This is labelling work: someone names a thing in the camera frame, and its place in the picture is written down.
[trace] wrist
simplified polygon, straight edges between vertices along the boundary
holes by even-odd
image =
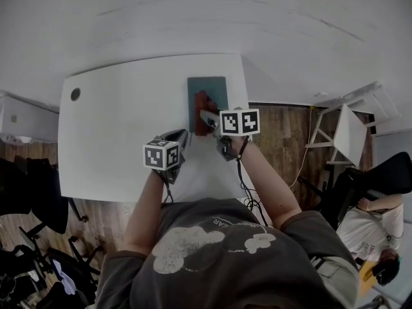
[[[245,145],[245,147],[243,148],[243,152],[241,153],[241,148],[243,146],[244,141],[242,141],[241,145],[239,146],[238,150],[236,151],[236,155],[239,156],[241,155],[242,157],[244,157],[249,151],[250,149],[255,145],[252,141],[248,141]]]
[[[152,169],[149,178],[152,179],[155,183],[159,183],[164,185],[165,180],[164,177],[162,175],[162,172],[160,171],[155,171],[154,169]]]
[[[233,149],[233,151],[236,153],[236,156],[239,155],[239,151],[242,148],[244,139],[241,137],[232,137],[230,146]]]
[[[368,202],[368,211],[374,211],[375,210],[375,203],[373,201]]]

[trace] desk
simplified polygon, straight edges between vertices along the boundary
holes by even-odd
[[[310,139],[310,143],[306,145],[306,147],[313,148],[333,146],[335,148],[335,151],[333,152],[332,159],[327,162],[328,164],[353,164],[356,167],[359,167],[359,162],[361,161],[368,128],[346,104],[343,104],[340,108],[341,114],[339,115],[339,121],[336,127],[335,136],[333,138],[330,138],[327,134],[325,134],[325,132],[320,129],[320,125],[323,115],[337,108],[324,110],[319,114],[314,133]],[[328,142],[314,143],[318,133],[325,139],[327,139]],[[348,159],[348,161],[335,161],[337,152],[340,152],[346,159]]]
[[[142,146],[156,135],[189,127],[187,78],[226,77],[229,109],[248,108],[240,55],[161,57],[101,68],[64,82],[59,118],[59,172],[63,196],[136,202],[150,169]],[[80,97],[71,94],[80,88]],[[216,141],[192,136],[175,200],[244,197],[236,162]],[[251,187],[243,170],[243,179]]]

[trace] black chair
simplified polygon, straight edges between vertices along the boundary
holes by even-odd
[[[25,272],[34,270],[39,277],[37,284],[40,289],[46,288],[44,271],[50,267],[41,266],[37,261],[36,253],[24,245],[16,246],[13,251],[0,251],[0,274],[6,274],[10,277],[15,277]]]
[[[28,189],[26,175],[14,163],[0,159],[0,215],[30,213]]]
[[[84,306],[89,306],[95,302],[95,292],[97,290],[97,281],[94,280],[91,274],[100,275],[100,272],[90,266],[91,260],[94,258],[95,254],[98,251],[102,251],[103,247],[97,247],[90,255],[87,260],[83,260],[82,256],[79,254],[77,249],[74,246],[76,237],[71,237],[69,239],[70,247],[77,259],[67,255],[66,253],[61,252],[60,250],[55,250],[54,248],[49,248],[47,250],[48,258],[50,264],[52,265],[54,272],[59,279],[62,280],[62,277],[59,275],[59,272],[56,269],[54,261],[57,261],[61,265],[61,270],[67,276],[69,276],[76,286],[76,294],[81,300],[81,303]]]
[[[45,264],[44,256],[36,244],[37,234],[45,227],[64,234],[68,221],[68,205],[79,221],[87,222],[88,219],[80,216],[73,198],[61,195],[59,171],[56,166],[50,165],[48,159],[24,159],[16,156],[15,164],[27,175],[32,212],[42,221],[29,231],[19,227],[21,236],[26,244],[36,251],[38,260]]]
[[[87,306],[77,292],[68,295],[63,284],[56,282],[47,295],[36,304],[36,309],[84,309]]]
[[[0,308],[20,308],[21,301],[34,293],[39,293],[39,288],[31,277],[13,278],[3,275],[0,285]]]
[[[406,152],[401,152],[367,172],[348,168],[338,176],[335,184],[333,184],[332,167],[328,183],[323,185],[322,191],[302,177],[298,180],[321,197],[321,202],[315,210],[321,211],[336,230],[348,209],[355,206],[362,197],[376,199],[368,195],[369,190],[386,195],[411,192],[412,162]]]

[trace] black cable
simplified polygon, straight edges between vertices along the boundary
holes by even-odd
[[[172,192],[170,191],[170,187],[169,187],[169,181],[167,181],[167,178],[162,174],[162,172],[160,171],[156,171],[153,169],[153,171],[160,177],[160,179],[163,181],[163,183],[166,186],[166,191],[167,191],[167,196],[166,198],[163,200],[162,205],[164,205],[167,201],[167,199],[170,197],[172,203],[173,201],[173,196],[172,196]]]
[[[243,142],[243,145],[241,146],[241,149],[239,150],[239,155],[236,158],[236,161],[238,162],[238,174],[239,174],[239,179],[240,179],[240,187],[245,191],[245,194],[246,194],[246,198],[245,198],[245,200],[243,200],[243,204],[250,211],[253,211],[253,208],[257,207],[259,209],[259,212],[260,212],[260,215],[262,217],[263,223],[266,226],[268,226],[268,223],[266,222],[265,216],[263,215],[263,211],[262,211],[262,208],[260,206],[260,202],[257,202],[255,199],[253,199],[252,193],[250,193],[251,190],[246,186],[245,182],[243,181],[243,177],[242,177],[242,170],[241,170],[240,160],[242,158],[242,154],[245,150],[245,147],[246,147],[248,141],[249,141],[249,136],[247,136],[245,141]]]

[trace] gray t-shirt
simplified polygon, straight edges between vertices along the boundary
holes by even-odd
[[[281,230],[258,224],[237,200],[204,199],[162,209],[149,256],[107,255],[97,309],[341,308],[312,266],[313,257],[351,254],[318,212]]]

